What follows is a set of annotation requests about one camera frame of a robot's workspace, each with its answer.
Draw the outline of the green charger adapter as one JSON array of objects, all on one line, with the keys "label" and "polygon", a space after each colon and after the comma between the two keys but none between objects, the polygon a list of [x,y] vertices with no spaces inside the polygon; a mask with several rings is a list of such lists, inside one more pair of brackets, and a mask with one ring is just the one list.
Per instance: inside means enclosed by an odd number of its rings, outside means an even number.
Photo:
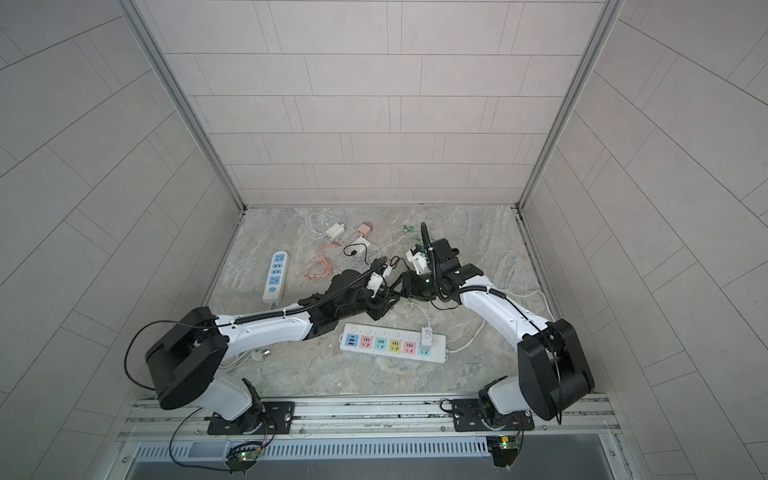
[{"label": "green charger adapter", "polygon": [[372,273],[366,284],[366,289],[370,292],[371,298],[376,298],[380,292],[386,289],[384,277],[379,273]]}]

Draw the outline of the white multicolour socket power strip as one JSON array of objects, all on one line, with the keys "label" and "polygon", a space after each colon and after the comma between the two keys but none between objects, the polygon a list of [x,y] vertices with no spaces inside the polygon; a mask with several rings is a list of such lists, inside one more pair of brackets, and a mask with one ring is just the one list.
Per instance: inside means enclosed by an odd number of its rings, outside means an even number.
[{"label": "white multicolour socket power strip", "polygon": [[444,364],[448,353],[446,337],[433,333],[432,346],[420,344],[421,331],[347,323],[339,337],[342,351]]}]

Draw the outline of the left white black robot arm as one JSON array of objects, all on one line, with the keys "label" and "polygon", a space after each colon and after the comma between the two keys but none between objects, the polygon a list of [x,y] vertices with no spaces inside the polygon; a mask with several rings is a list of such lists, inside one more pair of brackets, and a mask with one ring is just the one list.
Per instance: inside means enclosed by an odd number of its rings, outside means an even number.
[{"label": "left white black robot arm", "polygon": [[273,344],[322,336],[360,313],[383,316],[392,300],[368,284],[386,266],[383,256],[362,273],[346,270],[333,277],[325,293],[283,309],[240,316],[216,315],[207,306],[191,310],[147,350],[148,388],[164,410],[194,406],[226,421],[258,414],[263,407],[253,385],[221,371],[221,363]]}]

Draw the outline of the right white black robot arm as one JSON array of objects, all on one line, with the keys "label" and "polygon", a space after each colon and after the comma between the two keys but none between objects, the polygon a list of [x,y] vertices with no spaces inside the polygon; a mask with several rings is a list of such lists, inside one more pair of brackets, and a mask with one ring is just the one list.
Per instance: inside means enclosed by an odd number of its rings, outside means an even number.
[{"label": "right white black robot arm", "polygon": [[465,307],[516,351],[518,374],[478,392],[480,416],[488,427],[500,429],[515,414],[527,411],[543,420],[559,419],[565,409],[592,393],[594,378],[571,323],[532,313],[496,288],[481,269],[461,264],[459,250],[446,239],[432,240],[425,223],[420,230],[422,244],[406,255],[413,270],[401,294]]}]

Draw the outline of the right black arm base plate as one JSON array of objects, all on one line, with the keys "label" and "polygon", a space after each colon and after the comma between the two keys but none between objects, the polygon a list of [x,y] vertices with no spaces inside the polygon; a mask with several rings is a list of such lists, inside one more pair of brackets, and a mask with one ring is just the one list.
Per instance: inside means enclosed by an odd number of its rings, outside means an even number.
[{"label": "right black arm base plate", "polygon": [[440,409],[451,416],[457,432],[528,432],[535,429],[533,418],[525,410],[514,411],[498,418],[486,418],[477,398],[443,399]]}]

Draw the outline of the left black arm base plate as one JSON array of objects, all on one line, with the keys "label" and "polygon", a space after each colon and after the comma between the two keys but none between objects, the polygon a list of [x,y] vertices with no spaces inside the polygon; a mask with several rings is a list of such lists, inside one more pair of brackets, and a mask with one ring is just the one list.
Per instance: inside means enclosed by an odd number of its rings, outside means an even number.
[{"label": "left black arm base plate", "polygon": [[288,434],[293,421],[294,402],[265,402],[251,406],[235,420],[226,420],[217,413],[206,417],[208,435],[266,435]]}]

